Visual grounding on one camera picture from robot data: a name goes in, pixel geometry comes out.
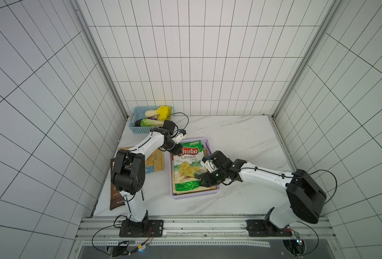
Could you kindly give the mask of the purple plastic basket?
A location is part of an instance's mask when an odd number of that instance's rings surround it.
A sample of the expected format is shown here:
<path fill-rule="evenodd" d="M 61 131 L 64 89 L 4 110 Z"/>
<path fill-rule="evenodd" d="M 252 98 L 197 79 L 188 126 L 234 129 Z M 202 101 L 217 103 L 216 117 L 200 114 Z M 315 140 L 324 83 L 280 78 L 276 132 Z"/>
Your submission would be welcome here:
<path fill-rule="evenodd" d="M 170 155 L 171 196 L 183 199 L 218 193 L 219 186 L 207 188 L 199 185 L 199 175 L 208 171 L 201 165 L 203 157 L 211 155 L 208 139 L 186 139 L 181 145 L 181 155 Z"/>

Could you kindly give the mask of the brown Kettle sea salt bag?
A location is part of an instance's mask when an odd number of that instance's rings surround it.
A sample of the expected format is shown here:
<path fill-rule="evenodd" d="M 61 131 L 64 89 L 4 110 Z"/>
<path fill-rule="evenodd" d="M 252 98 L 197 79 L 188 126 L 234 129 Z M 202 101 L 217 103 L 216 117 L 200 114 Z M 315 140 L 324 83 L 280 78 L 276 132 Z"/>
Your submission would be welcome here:
<path fill-rule="evenodd" d="M 116 186 L 111 183 L 110 184 L 110 210 L 114 210 L 120 206 L 125 204 L 124 198 L 117 190 Z"/>

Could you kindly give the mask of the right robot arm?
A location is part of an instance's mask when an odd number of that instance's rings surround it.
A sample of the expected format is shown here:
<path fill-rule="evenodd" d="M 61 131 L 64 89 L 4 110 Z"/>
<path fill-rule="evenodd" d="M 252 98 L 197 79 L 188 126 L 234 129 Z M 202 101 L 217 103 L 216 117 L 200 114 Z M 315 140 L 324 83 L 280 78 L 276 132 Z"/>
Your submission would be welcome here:
<path fill-rule="evenodd" d="M 255 183 L 283 194 L 287 201 L 269 210 L 265 217 L 266 226 L 284 229 L 297 221 L 316 224 L 320 219 L 327 196 L 306 171 L 275 171 L 241 159 L 232 162 L 230 159 L 203 158 L 201 166 L 207 169 L 197 177 L 202 187 L 217 186 L 229 180 L 230 183 Z"/>

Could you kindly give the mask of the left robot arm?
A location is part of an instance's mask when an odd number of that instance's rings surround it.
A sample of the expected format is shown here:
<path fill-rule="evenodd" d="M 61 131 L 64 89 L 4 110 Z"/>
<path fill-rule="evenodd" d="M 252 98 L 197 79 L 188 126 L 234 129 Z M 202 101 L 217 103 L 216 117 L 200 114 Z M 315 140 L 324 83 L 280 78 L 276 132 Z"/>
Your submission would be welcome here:
<path fill-rule="evenodd" d="M 186 136 L 185 129 L 177 129 L 174 122 L 164 121 L 162 127 L 154 127 L 148 136 L 128 150 L 117 152 L 111 169 L 111 183 L 128 205 L 128 219 L 142 223 L 148 217 L 147 209 L 140 195 L 145 183 L 146 160 L 155 150 L 162 149 L 173 155 L 181 153 L 180 141 Z"/>

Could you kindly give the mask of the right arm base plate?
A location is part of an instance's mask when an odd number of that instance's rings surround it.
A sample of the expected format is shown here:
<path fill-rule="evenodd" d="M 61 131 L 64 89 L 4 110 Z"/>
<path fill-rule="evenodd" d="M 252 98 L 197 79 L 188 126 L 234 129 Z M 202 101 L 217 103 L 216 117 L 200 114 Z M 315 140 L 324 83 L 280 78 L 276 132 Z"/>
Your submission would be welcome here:
<path fill-rule="evenodd" d="M 246 230 L 250 237 L 292 237 L 292 231 L 279 229 L 270 221 L 272 207 L 263 220 L 247 220 Z"/>

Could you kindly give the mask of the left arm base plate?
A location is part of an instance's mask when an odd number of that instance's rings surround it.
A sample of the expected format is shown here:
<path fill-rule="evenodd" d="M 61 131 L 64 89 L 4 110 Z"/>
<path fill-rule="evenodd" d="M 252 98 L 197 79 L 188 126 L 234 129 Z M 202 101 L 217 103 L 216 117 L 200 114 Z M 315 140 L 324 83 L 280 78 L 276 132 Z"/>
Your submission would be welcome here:
<path fill-rule="evenodd" d="M 119 237 L 162 237 L 163 220 L 150 220 L 146 214 L 141 222 L 134 222 L 130 218 L 122 221 Z"/>

